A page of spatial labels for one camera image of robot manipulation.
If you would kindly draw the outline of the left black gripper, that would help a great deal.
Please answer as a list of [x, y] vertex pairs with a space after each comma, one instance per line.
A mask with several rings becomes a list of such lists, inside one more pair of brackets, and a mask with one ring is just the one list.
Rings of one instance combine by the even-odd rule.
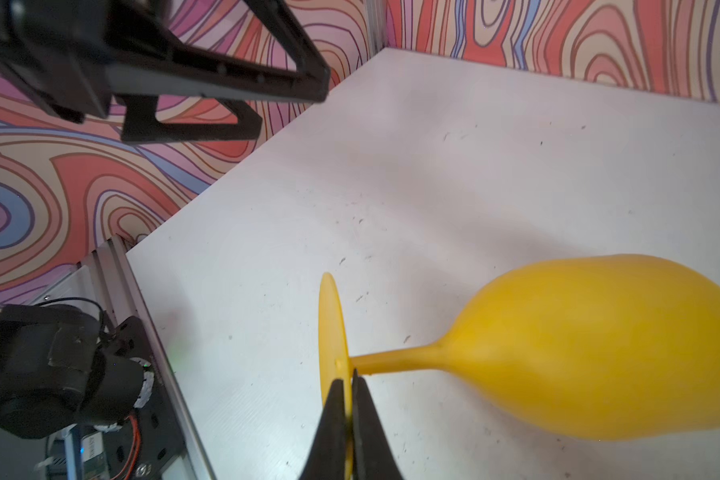
[[157, 96], [127, 95], [120, 53], [148, 43], [167, 1], [0, 1], [0, 75], [45, 113], [72, 123], [126, 108], [126, 144], [256, 140], [261, 116], [241, 100], [211, 99], [233, 123], [163, 122]]

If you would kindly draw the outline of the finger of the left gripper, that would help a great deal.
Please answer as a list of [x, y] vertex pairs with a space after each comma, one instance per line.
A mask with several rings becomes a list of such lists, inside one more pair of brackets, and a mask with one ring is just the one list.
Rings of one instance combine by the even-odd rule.
[[132, 1], [112, 1], [105, 41], [115, 95], [173, 95], [230, 100], [322, 103], [330, 68], [283, 1], [246, 5], [294, 62], [277, 69], [182, 43], [161, 20]]

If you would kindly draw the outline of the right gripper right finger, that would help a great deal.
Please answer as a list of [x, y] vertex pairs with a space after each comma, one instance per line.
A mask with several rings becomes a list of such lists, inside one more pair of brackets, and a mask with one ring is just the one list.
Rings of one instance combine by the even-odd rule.
[[353, 478], [359, 480], [403, 480], [381, 424], [366, 380], [353, 372], [352, 432]]

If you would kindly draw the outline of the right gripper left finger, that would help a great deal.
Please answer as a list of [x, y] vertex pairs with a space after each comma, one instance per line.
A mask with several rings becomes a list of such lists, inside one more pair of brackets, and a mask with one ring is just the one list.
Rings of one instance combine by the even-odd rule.
[[300, 480], [344, 480], [347, 458], [347, 420], [344, 382], [329, 388], [313, 443]]

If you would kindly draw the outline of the yellow wine glass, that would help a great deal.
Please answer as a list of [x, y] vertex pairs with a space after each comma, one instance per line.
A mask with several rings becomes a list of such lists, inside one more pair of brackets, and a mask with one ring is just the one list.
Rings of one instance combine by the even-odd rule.
[[351, 353], [318, 300], [322, 402], [369, 387], [402, 476], [720, 479], [720, 286], [646, 255], [550, 260], [491, 280], [423, 344]]

